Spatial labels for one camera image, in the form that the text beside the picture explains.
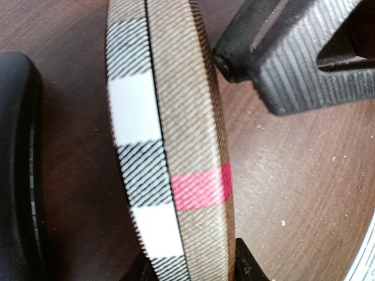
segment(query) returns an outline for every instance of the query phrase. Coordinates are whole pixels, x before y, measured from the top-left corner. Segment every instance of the brown wooden surface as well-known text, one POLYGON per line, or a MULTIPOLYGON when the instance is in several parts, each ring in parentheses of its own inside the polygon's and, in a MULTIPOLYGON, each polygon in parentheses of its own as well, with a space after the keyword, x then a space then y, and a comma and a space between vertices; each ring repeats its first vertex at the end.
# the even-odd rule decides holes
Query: brown wooden surface
MULTIPOLYGON (((242 1, 201 0, 212 42, 242 1)), ((0 51, 28 54, 46 83, 45 208, 59 280, 118 280, 138 247, 109 129, 107 1, 0 4, 0 51)), ((375 103, 278 118, 251 83, 220 77, 220 88, 237 236, 270 279, 342 280, 374 210, 375 103)))

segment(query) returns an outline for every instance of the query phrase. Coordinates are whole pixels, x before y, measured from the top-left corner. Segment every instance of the red stripe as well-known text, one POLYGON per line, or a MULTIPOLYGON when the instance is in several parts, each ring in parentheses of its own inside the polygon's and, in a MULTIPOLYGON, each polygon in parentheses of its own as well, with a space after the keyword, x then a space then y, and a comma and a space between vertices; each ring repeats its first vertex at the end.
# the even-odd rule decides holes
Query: red stripe
POLYGON ((172 189, 178 211, 224 204, 232 192, 230 163, 214 170, 172 176, 172 189))

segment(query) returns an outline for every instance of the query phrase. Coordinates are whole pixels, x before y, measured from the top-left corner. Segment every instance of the plaid ribbon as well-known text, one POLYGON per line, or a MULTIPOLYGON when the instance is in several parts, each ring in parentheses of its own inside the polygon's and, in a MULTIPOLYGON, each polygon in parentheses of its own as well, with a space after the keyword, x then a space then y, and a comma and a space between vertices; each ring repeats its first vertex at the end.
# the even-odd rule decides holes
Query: plaid ribbon
POLYGON ((110 0, 108 104, 134 228, 160 281, 234 280, 231 171, 195 0, 110 0))

